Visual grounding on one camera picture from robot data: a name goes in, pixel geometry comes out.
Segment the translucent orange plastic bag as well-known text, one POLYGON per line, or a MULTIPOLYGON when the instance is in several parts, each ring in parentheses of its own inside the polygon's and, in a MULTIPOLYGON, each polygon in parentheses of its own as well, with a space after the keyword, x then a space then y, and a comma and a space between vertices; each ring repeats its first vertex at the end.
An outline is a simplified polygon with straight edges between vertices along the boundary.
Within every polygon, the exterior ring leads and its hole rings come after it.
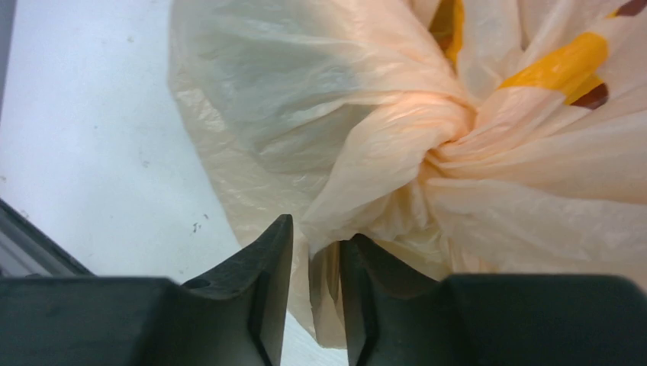
POLYGON ((175 1, 169 58, 238 243, 292 215, 323 347, 356 234, 435 280, 646 284, 644 1, 175 1))

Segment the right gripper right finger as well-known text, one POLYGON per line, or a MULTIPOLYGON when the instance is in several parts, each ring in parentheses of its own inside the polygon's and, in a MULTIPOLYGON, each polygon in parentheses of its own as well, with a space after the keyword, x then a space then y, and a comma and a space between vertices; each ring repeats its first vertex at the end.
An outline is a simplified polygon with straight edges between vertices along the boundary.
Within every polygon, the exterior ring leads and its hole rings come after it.
POLYGON ((617 276, 434 281, 369 238, 340 245, 351 365, 644 365, 646 295, 617 276))

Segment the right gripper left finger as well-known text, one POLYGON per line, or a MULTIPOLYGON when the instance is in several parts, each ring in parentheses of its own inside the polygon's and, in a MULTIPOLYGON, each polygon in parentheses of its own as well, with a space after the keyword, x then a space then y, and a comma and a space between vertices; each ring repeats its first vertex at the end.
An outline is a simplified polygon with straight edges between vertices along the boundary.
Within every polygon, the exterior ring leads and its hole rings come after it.
POLYGON ((37 252, 1 281, 3 365, 277 365, 293 219, 179 284, 102 277, 29 238, 37 252))

